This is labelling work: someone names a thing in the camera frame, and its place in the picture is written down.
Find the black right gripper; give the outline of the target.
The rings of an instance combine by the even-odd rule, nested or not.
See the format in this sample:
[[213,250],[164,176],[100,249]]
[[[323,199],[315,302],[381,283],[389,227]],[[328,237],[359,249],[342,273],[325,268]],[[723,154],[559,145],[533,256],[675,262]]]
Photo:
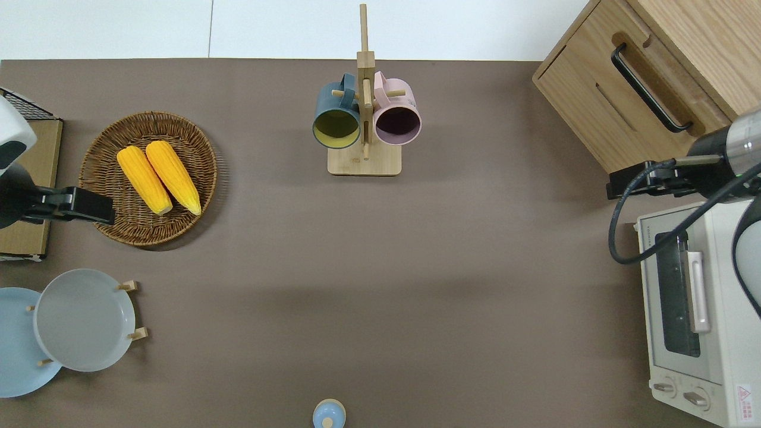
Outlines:
[[[639,185],[639,192],[677,198],[692,194],[705,198],[713,195],[736,175],[727,160],[729,130],[730,127],[724,127],[697,139],[686,156],[675,159],[674,165],[648,173]],[[607,199],[620,199],[630,182],[646,168],[647,165],[631,165],[609,173]]]

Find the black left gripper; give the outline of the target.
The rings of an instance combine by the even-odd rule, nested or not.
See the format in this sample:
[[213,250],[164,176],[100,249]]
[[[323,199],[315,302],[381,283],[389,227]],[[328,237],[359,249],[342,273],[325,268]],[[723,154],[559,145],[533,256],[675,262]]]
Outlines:
[[[60,211],[70,202],[70,212]],[[16,222],[41,225],[49,221],[71,221],[74,217],[114,225],[114,200],[84,188],[68,190],[37,186],[21,165],[11,165],[1,178],[1,228]]]

